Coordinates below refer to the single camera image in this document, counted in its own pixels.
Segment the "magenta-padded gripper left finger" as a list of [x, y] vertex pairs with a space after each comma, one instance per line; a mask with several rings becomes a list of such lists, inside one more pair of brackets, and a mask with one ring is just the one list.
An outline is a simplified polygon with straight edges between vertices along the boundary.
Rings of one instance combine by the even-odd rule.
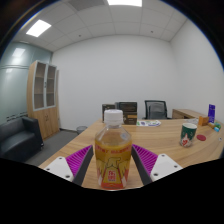
[[68, 157], [57, 157], [45, 171], [81, 186], [93, 157], [93, 146], [89, 145]]

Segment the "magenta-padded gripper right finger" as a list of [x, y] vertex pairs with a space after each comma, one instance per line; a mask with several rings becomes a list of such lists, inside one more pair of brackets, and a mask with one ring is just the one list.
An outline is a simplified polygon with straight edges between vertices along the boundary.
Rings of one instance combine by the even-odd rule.
[[135, 144], [132, 145], [132, 157], [143, 185], [148, 185], [182, 169], [168, 155], [157, 155]]

